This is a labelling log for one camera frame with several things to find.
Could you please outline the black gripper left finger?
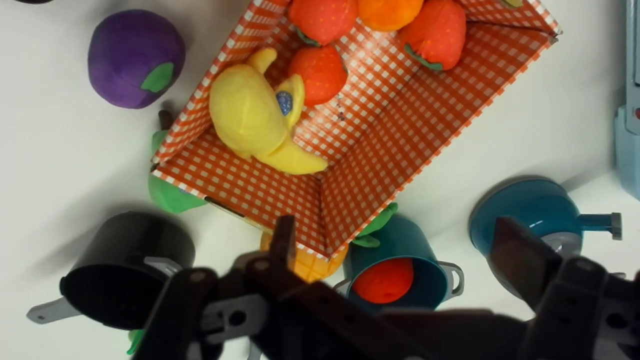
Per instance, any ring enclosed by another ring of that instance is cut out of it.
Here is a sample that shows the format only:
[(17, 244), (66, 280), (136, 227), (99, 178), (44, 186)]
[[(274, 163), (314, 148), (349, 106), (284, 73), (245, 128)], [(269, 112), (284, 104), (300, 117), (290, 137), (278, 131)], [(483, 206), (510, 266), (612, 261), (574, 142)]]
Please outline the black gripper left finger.
[(269, 244), (266, 300), (281, 313), (340, 313), (349, 300), (325, 282), (309, 282), (295, 271), (296, 217), (287, 213), (277, 220)]

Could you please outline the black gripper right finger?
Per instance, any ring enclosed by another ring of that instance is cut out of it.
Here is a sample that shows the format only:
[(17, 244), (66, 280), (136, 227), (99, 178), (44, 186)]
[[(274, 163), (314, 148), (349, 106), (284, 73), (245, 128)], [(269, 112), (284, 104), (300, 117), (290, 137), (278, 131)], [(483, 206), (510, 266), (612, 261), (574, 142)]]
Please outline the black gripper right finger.
[(495, 223), (491, 270), (516, 298), (537, 307), (564, 258), (510, 217)]

